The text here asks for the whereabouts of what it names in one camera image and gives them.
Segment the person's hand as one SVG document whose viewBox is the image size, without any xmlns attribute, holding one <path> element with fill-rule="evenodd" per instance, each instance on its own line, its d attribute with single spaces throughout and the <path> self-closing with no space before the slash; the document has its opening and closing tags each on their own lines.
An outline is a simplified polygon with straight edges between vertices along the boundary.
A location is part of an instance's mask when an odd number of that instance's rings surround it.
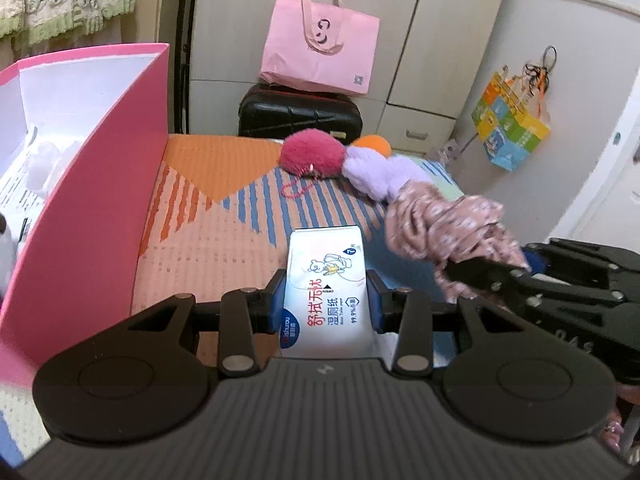
<svg viewBox="0 0 640 480">
<path fill-rule="evenodd" d="M 639 465 L 639 386 L 617 385 L 615 408 L 599 440 L 631 466 Z"/>
</svg>

